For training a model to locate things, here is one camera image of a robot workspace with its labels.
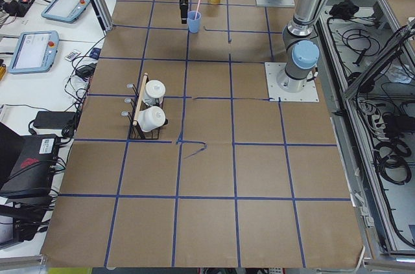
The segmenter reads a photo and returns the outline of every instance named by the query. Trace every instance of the metal plate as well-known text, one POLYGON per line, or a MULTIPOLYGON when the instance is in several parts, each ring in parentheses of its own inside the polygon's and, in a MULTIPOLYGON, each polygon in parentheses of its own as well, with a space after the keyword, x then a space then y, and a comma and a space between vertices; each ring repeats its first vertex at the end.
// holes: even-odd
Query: metal plate
POLYGON ((295 101, 295 102, 318 102, 318 94, 314 81, 307 82, 304 89, 299 93, 284 91, 277 84, 278 73, 285 68, 286 63, 266 62, 265 72, 267 73, 268 96, 271 101, 295 101))
POLYGON ((294 8, 294 0, 256 0, 257 6, 294 8))

